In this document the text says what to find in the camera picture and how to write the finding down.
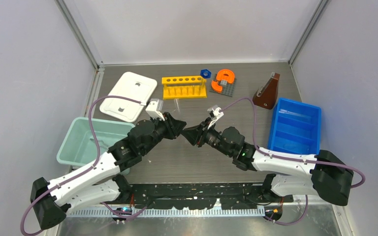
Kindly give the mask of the thin glass rod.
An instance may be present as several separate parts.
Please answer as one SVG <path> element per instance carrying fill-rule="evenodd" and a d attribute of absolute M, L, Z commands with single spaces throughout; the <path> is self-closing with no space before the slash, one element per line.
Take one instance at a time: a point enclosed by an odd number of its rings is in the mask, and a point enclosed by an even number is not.
<path fill-rule="evenodd" d="M 175 104 L 175 112 L 178 114 L 181 113 L 181 108 L 180 108 L 180 101 L 179 99 L 174 99 L 174 104 Z"/>

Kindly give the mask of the blue hexagonal nut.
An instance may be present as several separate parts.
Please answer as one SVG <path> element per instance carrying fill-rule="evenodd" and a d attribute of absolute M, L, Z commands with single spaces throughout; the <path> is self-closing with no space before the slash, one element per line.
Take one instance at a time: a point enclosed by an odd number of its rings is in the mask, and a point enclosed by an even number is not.
<path fill-rule="evenodd" d="M 212 72 L 208 69 L 202 69 L 200 71 L 200 76 L 204 79 L 209 79 L 211 78 Z"/>

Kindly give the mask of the metal crucible tongs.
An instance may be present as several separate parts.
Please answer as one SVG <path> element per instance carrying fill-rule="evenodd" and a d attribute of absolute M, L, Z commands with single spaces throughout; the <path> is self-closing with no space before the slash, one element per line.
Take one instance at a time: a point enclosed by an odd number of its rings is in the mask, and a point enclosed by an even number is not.
<path fill-rule="evenodd" d="M 96 141 L 94 138 L 90 138 L 90 141 L 94 144 L 96 144 Z M 99 150 L 100 152 L 106 152 L 109 149 L 109 146 L 107 143 L 105 143 L 103 140 L 98 140 L 99 144 Z"/>

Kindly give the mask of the glass stirring rod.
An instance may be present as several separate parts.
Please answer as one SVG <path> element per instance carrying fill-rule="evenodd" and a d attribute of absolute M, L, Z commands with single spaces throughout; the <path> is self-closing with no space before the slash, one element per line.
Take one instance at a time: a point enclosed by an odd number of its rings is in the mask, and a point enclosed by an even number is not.
<path fill-rule="evenodd" d="M 284 110 L 284 109 L 281 109 L 279 112 L 281 114 L 297 116 L 297 117 L 306 117 L 307 116 L 306 114 L 303 114 L 303 113 L 292 112 L 292 111 L 288 111 L 288 110 Z"/>

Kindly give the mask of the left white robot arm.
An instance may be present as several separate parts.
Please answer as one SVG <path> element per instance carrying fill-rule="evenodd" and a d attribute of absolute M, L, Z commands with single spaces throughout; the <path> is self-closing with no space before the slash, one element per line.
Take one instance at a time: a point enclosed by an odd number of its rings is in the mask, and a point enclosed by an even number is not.
<path fill-rule="evenodd" d="M 127 136 L 117 141 L 97 158 L 81 168 L 47 181 L 40 177 L 32 184 L 31 209 L 41 230 L 52 228 L 77 209 L 116 200 L 120 204 L 131 198 L 128 182 L 120 173 L 142 161 L 164 139 L 180 136 L 186 122 L 169 112 L 158 118 L 139 121 Z"/>

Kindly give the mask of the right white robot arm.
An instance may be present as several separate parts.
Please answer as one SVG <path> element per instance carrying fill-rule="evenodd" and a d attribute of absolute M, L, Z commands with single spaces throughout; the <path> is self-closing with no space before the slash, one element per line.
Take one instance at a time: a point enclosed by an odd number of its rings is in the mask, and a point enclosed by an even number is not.
<path fill-rule="evenodd" d="M 312 195 L 338 206 L 346 206 L 354 172 L 333 153 L 291 154 L 254 146 L 231 126 L 218 132 L 206 123 L 185 128 L 182 135 L 197 147 L 216 149 L 243 171 L 268 172 L 260 187 L 263 199 L 273 202 L 287 195 Z"/>

